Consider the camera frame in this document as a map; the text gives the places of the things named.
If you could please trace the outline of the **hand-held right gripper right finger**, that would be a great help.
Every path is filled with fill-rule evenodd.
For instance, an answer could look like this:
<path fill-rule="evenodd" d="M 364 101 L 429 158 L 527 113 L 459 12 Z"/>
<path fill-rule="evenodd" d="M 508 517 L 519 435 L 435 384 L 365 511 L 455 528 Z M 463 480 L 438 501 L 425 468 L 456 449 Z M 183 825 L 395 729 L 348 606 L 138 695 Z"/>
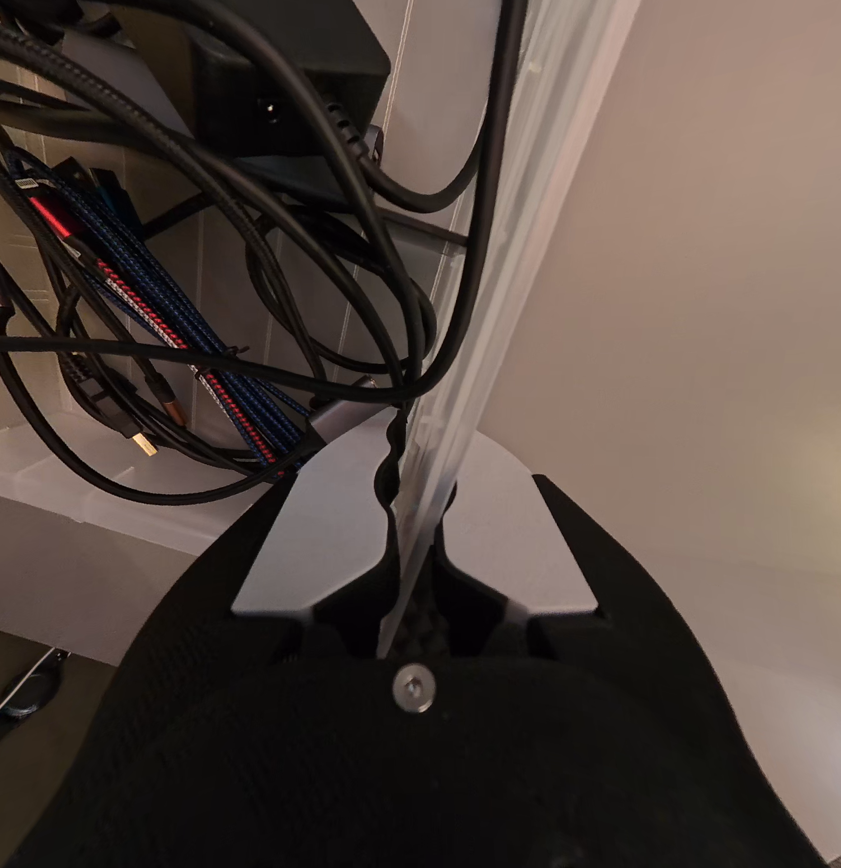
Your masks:
<path fill-rule="evenodd" d="M 505 619 L 597 610 L 532 473 L 484 434 L 469 441 L 440 529 L 445 565 L 491 592 Z"/>

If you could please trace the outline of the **clear plastic storage bin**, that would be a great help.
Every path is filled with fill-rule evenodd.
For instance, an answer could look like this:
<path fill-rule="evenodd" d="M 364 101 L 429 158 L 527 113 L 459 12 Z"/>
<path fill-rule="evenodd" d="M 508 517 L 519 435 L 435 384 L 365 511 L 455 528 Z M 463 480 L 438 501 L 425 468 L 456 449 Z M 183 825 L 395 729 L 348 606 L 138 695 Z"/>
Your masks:
<path fill-rule="evenodd" d="M 361 133 L 230 2 L 112 3 L 120 43 L 94 41 L 187 80 L 175 122 L 0 2 L 0 495 L 196 556 L 400 414 L 398 553 L 310 616 L 390 644 L 639 5 L 384 2 L 367 24 L 391 73 Z M 280 85 L 320 153 L 200 142 L 185 25 Z M 136 386 L 156 455 L 78 406 L 70 354 Z"/>

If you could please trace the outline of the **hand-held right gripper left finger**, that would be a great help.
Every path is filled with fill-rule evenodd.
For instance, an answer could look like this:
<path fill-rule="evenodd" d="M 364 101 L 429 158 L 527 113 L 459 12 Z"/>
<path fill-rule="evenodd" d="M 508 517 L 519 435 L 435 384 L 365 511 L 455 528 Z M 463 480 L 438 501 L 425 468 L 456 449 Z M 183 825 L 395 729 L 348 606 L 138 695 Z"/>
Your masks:
<path fill-rule="evenodd" d="M 237 615 L 306 619 L 398 553 L 400 414 L 376 414 L 308 460 L 232 604 Z"/>

